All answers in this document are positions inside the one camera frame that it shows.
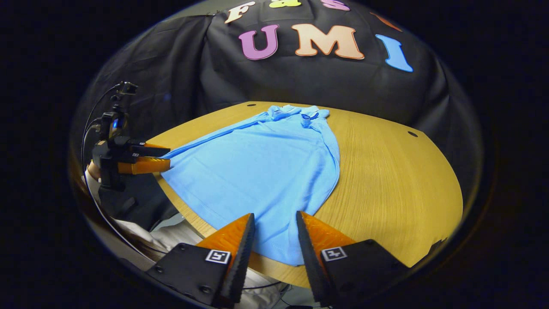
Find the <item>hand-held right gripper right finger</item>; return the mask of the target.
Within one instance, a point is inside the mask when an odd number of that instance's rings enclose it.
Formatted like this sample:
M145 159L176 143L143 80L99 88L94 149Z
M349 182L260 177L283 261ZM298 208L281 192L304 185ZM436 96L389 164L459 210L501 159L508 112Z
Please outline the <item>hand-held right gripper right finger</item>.
M410 272L373 239L355 241L304 211L296 223L308 282L322 306L365 307Z

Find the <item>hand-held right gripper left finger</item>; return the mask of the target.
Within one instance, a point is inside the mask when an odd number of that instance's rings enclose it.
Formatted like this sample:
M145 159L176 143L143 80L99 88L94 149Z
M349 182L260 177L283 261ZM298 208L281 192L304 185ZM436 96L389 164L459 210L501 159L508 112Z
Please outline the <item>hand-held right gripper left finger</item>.
M241 301L254 236L248 213L198 244L177 244L146 274L196 302L232 309Z

